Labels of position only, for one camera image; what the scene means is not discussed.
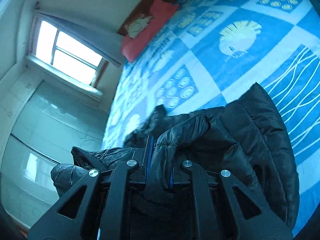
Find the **window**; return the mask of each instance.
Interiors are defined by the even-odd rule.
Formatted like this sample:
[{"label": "window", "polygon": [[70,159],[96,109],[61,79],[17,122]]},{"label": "window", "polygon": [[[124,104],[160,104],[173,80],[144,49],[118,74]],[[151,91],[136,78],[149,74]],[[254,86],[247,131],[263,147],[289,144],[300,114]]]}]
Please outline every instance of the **window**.
[{"label": "window", "polygon": [[38,26],[36,57],[82,83],[93,84],[106,60],[48,22],[40,21]]}]

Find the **pillow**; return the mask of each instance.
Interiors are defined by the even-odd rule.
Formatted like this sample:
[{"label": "pillow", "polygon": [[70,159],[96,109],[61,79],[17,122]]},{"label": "pillow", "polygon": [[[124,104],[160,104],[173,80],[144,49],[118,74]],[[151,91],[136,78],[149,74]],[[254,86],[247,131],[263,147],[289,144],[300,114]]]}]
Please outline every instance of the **pillow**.
[{"label": "pillow", "polygon": [[165,19],[166,21],[177,11],[179,5],[173,5],[169,2],[164,2],[161,0],[154,0],[150,7],[150,14],[155,19]]},{"label": "pillow", "polygon": [[153,16],[153,19],[149,21],[148,26],[135,39],[127,35],[122,42],[121,52],[129,62],[133,62],[137,58],[148,42],[152,40],[167,20],[177,11],[178,7],[179,5],[173,5],[161,0],[154,1],[150,8],[150,14]]},{"label": "pillow", "polygon": [[135,19],[132,23],[130,23],[127,30],[130,38],[133,38],[133,39],[136,38],[139,35],[139,33],[148,26],[148,22],[150,21],[151,18],[152,16],[145,17],[145,18],[141,17],[141,18]]}]

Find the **window sill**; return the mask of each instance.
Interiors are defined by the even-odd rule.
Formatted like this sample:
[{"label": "window sill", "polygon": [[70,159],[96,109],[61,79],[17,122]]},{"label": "window sill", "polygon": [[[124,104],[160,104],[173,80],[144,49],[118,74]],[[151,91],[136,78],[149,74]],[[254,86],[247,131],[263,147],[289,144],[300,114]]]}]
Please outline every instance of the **window sill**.
[{"label": "window sill", "polygon": [[67,84],[68,86],[78,90],[79,92],[97,101],[100,101],[102,97],[102,92],[100,92],[99,90],[95,89],[90,85],[79,82],[78,80],[54,68],[52,65],[43,62],[34,55],[26,56],[26,62],[27,64],[31,64],[32,66],[39,68],[40,70],[48,73],[50,76],[56,78],[57,80]]}]

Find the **glass panel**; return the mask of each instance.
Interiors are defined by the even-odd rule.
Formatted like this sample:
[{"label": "glass panel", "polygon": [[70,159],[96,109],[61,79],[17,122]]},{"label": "glass panel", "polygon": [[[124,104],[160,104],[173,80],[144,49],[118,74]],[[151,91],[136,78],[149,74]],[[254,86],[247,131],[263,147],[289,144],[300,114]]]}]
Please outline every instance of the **glass panel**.
[{"label": "glass panel", "polygon": [[38,157],[30,153],[27,167],[26,167],[26,177],[32,181],[36,181],[37,175],[37,159]]},{"label": "glass panel", "polygon": [[57,30],[58,29],[50,23],[42,21],[39,31],[36,57],[47,64],[51,63],[52,48]]},{"label": "glass panel", "polygon": [[102,59],[102,57],[92,49],[89,49],[87,46],[84,46],[82,43],[63,32],[59,33],[57,46],[94,66],[98,66]]},{"label": "glass panel", "polygon": [[88,85],[90,85],[96,72],[93,68],[60,50],[55,52],[53,66],[68,76]]}]

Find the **blue strip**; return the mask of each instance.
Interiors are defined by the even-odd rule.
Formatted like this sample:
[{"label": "blue strip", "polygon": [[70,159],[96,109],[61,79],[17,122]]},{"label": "blue strip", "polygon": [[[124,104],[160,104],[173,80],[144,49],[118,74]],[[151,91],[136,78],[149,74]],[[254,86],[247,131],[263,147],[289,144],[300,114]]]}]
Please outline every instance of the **blue strip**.
[{"label": "blue strip", "polygon": [[170,189],[173,188],[173,169],[172,169],[172,172],[171,172],[171,177],[170,177]]},{"label": "blue strip", "polygon": [[153,156],[153,150],[154,150],[154,147],[153,147],[153,137],[151,137],[151,143],[150,143],[150,149],[149,149],[148,161],[147,161],[147,177],[146,177],[146,180],[147,180],[148,177],[149,177],[150,164],[151,164],[151,158],[152,158],[152,156]]}]

